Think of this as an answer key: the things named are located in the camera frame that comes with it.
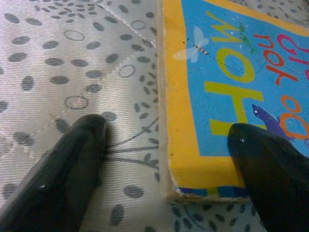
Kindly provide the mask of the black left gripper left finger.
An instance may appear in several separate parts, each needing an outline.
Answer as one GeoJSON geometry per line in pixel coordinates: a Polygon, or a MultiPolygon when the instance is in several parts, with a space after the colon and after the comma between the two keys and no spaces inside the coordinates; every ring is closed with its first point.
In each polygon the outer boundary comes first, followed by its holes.
{"type": "Polygon", "coordinates": [[[79,231],[99,184],[106,143],[104,117],[89,114],[76,120],[4,203],[1,231],[79,231]]]}

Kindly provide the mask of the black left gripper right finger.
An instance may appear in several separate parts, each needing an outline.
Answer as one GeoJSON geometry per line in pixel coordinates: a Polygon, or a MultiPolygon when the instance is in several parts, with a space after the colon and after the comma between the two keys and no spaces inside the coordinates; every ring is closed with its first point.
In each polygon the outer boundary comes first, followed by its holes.
{"type": "Polygon", "coordinates": [[[286,139],[235,123],[228,151],[248,195],[269,232],[309,230],[309,159],[286,139]]]}

